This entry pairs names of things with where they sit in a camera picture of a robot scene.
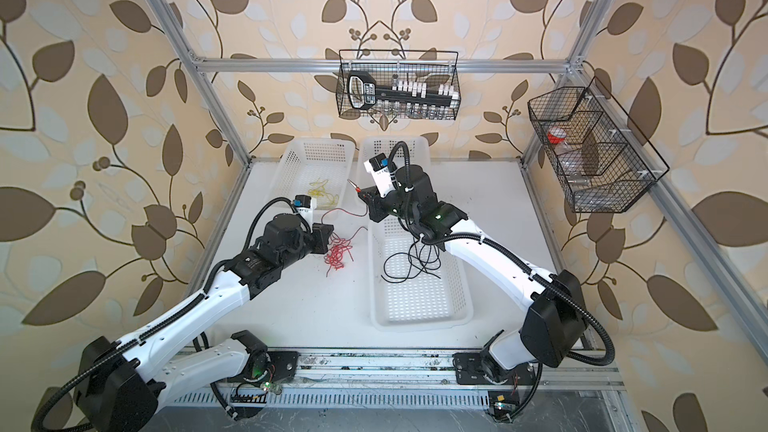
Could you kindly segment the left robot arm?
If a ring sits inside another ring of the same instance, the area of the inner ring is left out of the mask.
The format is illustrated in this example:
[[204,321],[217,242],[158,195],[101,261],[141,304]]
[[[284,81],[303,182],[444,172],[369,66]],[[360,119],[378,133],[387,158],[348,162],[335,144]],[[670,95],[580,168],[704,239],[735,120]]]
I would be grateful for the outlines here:
[[32,430],[46,430],[48,415],[69,397],[87,420],[82,431],[139,431],[177,397],[242,373],[267,349],[247,331],[190,356],[176,355],[277,282],[285,269],[310,254],[327,253],[333,227],[313,222],[315,199],[299,194],[284,202],[289,212],[270,220],[261,236],[249,232],[242,251],[216,263],[192,296],[114,342],[91,342],[78,374],[41,403]]

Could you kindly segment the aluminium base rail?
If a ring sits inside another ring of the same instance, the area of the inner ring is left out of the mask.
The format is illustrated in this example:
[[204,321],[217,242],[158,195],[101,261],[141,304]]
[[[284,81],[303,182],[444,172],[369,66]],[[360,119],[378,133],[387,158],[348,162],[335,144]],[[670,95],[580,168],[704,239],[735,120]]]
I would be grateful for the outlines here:
[[472,349],[275,349],[276,371],[266,385],[224,379],[226,402],[243,408],[354,408],[483,410],[497,396],[522,399],[540,392],[596,393],[614,403],[626,387],[617,367],[571,359],[557,368],[522,365],[489,380]]

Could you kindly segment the red capped item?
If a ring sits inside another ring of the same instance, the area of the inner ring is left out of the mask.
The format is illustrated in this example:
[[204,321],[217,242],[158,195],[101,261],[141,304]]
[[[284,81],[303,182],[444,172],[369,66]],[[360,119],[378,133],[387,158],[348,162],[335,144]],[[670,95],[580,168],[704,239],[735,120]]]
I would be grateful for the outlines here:
[[547,140],[552,146],[563,144],[567,140],[567,132],[559,126],[552,126],[547,131]]

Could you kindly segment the back left white basket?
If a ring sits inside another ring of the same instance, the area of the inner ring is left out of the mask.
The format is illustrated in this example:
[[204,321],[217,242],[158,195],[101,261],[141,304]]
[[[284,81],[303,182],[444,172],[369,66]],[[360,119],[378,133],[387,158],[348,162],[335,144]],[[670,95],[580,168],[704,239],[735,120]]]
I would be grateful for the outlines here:
[[293,140],[281,157],[267,198],[306,194],[317,199],[317,209],[342,205],[349,183],[355,146],[341,139]]

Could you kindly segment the red alligator clip lead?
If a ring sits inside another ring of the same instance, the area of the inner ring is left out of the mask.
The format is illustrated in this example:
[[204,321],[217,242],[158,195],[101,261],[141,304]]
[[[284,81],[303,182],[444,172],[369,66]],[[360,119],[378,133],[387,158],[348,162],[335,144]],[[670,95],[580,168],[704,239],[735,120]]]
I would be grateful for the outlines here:
[[[361,188],[360,188],[360,187],[359,187],[359,186],[358,186],[358,185],[357,185],[355,182],[353,182],[351,179],[347,179],[347,182],[348,182],[348,183],[351,185],[351,187],[353,188],[353,190],[354,190],[354,192],[355,192],[355,194],[356,194],[356,195],[355,195],[355,197],[358,197],[358,196],[357,196],[357,194],[358,194],[359,192],[361,192]],[[345,208],[343,208],[343,207],[335,207],[335,208],[332,208],[332,209],[330,209],[330,210],[327,210],[326,212],[324,212],[324,213],[321,215],[321,217],[320,217],[320,223],[321,223],[321,224],[325,224],[325,223],[326,223],[325,219],[326,219],[326,218],[327,218],[329,215],[332,215],[332,214],[334,214],[334,213],[341,213],[341,214],[345,214],[345,215],[348,215],[348,216],[351,216],[351,217],[355,217],[355,218],[366,218],[366,217],[368,217],[368,213],[369,213],[369,207],[368,207],[368,205],[367,205],[367,204],[365,204],[364,202],[363,202],[363,205],[365,206],[365,209],[364,209],[362,212],[354,212],[354,211],[351,211],[351,210],[345,209]]]

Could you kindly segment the front white plastic basket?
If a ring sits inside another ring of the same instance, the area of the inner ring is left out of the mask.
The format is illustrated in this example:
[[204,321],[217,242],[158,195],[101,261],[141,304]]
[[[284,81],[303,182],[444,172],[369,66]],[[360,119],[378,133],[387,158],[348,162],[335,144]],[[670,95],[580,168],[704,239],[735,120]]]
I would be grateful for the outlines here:
[[463,264],[394,217],[368,225],[370,318],[383,332],[451,328],[474,315]]

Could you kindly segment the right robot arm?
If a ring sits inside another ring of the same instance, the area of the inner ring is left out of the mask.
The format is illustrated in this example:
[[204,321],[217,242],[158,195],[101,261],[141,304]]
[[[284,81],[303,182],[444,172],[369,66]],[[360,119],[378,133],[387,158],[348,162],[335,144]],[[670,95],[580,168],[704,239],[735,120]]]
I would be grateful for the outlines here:
[[457,380],[515,385],[518,368],[534,364],[531,388],[545,367],[563,359],[607,366],[615,347],[605,328],[587,311],[581,285],[570,272],[548,271],[519,257],[483,230],[521,234],[519,194],[504,174],[483,166],[477,172],[448,173],[416,164],[396,167],[384,156],[361,165],[358,197],[370,218],[369,259],[376,324],[416,327],[433,322],[467,322],[473,306],[462,266],[491,280],[523,313],[522,323],[501,330],[476,354],[454,358]]

